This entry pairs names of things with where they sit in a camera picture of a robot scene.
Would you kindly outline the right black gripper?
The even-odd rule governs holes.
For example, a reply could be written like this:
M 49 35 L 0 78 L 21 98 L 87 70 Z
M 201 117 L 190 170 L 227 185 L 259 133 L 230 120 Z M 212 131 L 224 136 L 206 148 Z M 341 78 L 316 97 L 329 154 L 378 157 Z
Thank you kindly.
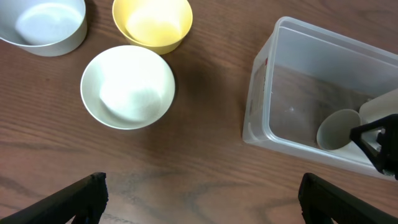
M 397 180 L 397 114 L 352 128 L 349 138 L 379 173 Z

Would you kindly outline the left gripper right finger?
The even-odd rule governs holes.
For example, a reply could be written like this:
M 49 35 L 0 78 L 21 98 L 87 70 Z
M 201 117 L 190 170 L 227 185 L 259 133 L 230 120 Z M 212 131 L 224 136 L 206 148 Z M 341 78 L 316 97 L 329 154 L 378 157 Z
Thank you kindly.
M 397 224 L 396 217 L 313 173 L 303 175 L 298 200 L 305 223 Z

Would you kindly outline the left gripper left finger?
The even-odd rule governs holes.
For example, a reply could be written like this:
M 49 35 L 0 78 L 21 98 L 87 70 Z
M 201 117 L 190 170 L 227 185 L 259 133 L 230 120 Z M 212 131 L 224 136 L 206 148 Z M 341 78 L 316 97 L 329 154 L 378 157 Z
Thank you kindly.
M 106 174 L 95 172 L 8 217 L 2 224 L 100 222 L 108 202 Z

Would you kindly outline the white cup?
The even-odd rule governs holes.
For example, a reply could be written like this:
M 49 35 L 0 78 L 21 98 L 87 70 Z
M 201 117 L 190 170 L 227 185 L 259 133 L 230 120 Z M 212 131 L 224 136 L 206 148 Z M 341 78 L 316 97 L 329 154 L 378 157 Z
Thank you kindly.
M 359 115 L 367 123 L 391 114 L 397 114 L 397 89 L 363 104 L 359 109 Z

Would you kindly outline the grey cup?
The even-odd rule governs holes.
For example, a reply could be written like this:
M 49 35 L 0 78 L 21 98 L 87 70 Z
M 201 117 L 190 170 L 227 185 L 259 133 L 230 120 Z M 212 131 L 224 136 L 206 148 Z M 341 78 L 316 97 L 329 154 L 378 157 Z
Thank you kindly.
M 320 149 L 333 151 L 347 146 L 353 128 L 362 125 L 359 113 L 351 109 L 343 109 L 329 115 L 319 126 L 317 144 Z

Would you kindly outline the yellow bowl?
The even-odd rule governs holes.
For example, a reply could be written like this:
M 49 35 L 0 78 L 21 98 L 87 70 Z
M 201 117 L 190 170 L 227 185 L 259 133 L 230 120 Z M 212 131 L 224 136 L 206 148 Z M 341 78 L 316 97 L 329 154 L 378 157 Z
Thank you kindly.
M 193 24 L 187 0 L 114 0 L 112 16 L 131 45 L 159 55 L 175 50 Z

